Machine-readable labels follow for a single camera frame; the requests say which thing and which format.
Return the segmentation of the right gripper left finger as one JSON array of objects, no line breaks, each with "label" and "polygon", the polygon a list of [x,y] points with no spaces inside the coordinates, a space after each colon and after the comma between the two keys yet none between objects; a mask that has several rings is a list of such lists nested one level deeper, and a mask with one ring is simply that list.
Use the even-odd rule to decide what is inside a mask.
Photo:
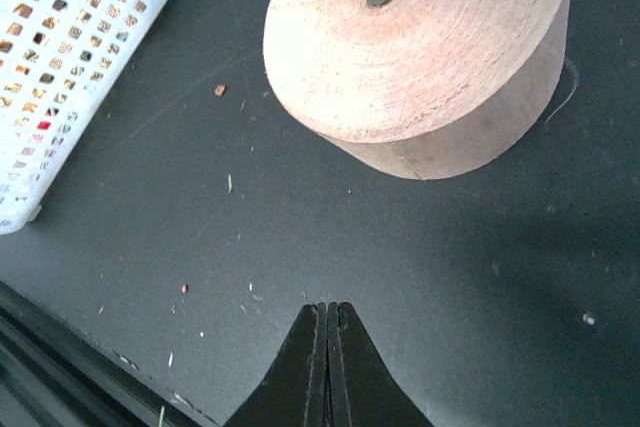
[{"label": "right gripper left finger", "polygon": [[324,426],[327,337],[326,305],[304,305],[265,376],[226,424]]}]

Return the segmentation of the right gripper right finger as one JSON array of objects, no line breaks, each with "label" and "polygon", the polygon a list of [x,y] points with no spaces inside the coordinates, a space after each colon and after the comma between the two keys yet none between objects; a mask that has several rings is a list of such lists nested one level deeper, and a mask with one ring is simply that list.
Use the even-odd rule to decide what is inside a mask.
[{"label": "right gripper right finger", "polygon": [[430,426],[429,419],[399,387],[355,308],[328,307],[330,426]]}]

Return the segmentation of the small green christmas tree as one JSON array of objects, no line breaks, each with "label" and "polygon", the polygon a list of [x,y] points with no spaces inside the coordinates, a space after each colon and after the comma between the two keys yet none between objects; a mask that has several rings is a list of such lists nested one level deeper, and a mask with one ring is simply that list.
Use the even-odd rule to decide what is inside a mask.
[{"label": "small green christmas tree", "polygon": [[306,128],[383,173],[455,177],[518,142],[549,104],[570,0],[270,0],[263,58]]}]

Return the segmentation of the white perforated plastic basket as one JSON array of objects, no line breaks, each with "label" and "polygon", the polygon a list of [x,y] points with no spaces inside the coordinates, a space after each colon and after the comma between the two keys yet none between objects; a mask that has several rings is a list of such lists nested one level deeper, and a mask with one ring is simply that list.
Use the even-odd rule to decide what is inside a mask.
[{"label": "white perforated plastic basket", "polygon": [[1,231],[33,220],[168,0],[1,0]]}]

